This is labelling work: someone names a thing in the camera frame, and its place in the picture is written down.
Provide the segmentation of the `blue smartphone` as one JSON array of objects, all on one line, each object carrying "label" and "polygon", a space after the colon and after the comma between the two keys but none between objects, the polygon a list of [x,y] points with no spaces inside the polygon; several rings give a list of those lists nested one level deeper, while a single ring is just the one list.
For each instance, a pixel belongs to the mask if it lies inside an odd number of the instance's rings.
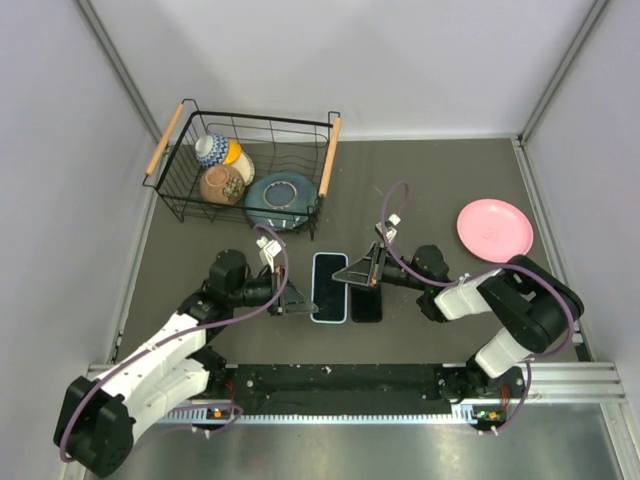
[{"label": "blue smartphone", "polygon": [[382,288],[350,288],[351,319],[356,323],[378,323],[383,319]]}]

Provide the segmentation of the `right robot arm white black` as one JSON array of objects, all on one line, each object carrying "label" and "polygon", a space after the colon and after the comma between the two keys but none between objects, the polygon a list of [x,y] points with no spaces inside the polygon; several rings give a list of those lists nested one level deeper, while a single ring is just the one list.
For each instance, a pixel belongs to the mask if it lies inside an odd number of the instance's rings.
[{"label": "right robot arm white black", "polygon": [[518,363],[545,354],[560,337],[571,340],[575,322],[585,311],[573,290],[525,255],[454,281],[435,245],[419,247],[406,263],[374,243],[364,257],[332,279],[360,290],[381,284],[418,290],[416,303],[422,314],[437,323],[493,314],[501,329],[472,355],[458,379],[444,380],[441,392],[453,400],[495,394]]}]

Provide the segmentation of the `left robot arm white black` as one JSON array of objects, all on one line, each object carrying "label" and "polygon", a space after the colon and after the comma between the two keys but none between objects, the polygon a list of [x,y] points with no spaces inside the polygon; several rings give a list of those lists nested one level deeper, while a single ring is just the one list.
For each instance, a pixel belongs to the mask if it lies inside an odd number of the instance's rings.
[{"label": "left robot arm white black", "polygon": [[267,248],[263,267],[251,275],[246,256],[221,251],[202,286],[132,354],[93,379],[76,378],[67,388],[54,443],[63,462],[78,462],[99,478],[114,473],[141,437],[188,399],[216,396],[226,387],[225,370],[206,347],[234,312],[252,316],[311,314],[318,308],[288,278]]}]

